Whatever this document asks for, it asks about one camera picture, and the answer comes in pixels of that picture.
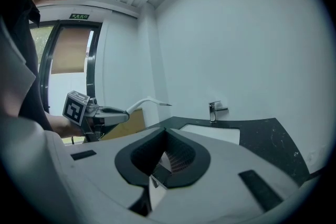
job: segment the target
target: ceiling beam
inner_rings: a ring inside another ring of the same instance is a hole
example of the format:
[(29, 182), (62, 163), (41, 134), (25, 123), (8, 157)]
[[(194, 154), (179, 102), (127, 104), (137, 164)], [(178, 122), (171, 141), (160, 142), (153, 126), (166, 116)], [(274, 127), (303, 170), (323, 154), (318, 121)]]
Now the ceiling beam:
[(125, 13), (127, 15), (138, 18), (140, 16), (140, 9), (116, 0), (65, 0), (65, 1), (47, 1), (37, 7), (50, 5), (84, 5), (91, 7), (106, 8), (115, 10), (117, 12)]

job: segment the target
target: white nozzle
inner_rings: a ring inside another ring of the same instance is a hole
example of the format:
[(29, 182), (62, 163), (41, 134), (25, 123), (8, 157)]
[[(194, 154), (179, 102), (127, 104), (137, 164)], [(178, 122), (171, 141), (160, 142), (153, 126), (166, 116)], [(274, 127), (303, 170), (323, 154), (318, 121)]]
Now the white nozzle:
[(142, 100), (136, 102), (134, 105), (130, 106), (128, 109), (126, 109), (126, 112), (129, 115), (131, 115), (134, 110), (136, 110), (143, 102), (146, 102), (146, 101), (151, 101), (151, 102), (153, 102), (155, 104), (158, 104), (158, 105), (172, 106), (171, 104), (164, 103), (162, 101), (159, 101), (157, 99), (154, 99), (154, 98), (148, 96), (147, 98), (142, 99)]

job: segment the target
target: person's arm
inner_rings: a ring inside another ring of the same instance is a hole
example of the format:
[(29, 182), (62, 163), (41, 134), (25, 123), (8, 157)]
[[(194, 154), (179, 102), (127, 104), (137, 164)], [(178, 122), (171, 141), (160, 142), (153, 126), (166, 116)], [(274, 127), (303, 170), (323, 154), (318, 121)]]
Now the person's arm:
[(79, 126), (70, 122), (63, 116), (53, 116), (45, 112), (47, 119), (55, 133), (61, 138), (67, 138), (71, 136), (83, 136), (83, 133)]

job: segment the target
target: metal mechanism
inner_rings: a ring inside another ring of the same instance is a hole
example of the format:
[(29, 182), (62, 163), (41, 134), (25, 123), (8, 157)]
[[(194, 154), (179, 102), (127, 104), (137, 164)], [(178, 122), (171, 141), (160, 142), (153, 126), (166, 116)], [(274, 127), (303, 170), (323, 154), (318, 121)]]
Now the metal mechanism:
[(99, 141), (119, 123), (128, 121), (130, 114), (146, 101), (170, 106), (167, 103), (148, 97), (138, 101), (126, 110), (121, 110), (110, 106), (99, 106), (96, 98), (71, 91), (65, 100), (63, 116), (81, 127), (87, 142), (95, 142)]
[(220, 101), (210, 102), (209, 103), (209, 113), (210, 113), (210, 123), (216, 123), (216, 111), (225, 111), (228, 110), (228, 108), (220, 108), (215, 109), (215, 103), (219, 103)]

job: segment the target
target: brown roller shade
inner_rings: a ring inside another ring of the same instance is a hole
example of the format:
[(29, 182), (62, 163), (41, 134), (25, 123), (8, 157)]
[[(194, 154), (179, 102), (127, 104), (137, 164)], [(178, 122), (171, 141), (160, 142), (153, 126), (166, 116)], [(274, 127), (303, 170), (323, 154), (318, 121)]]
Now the brown roller shade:
[(51, 74), (84, 72), (86, 49), (91, 29), (64, 28), (53, 56)]

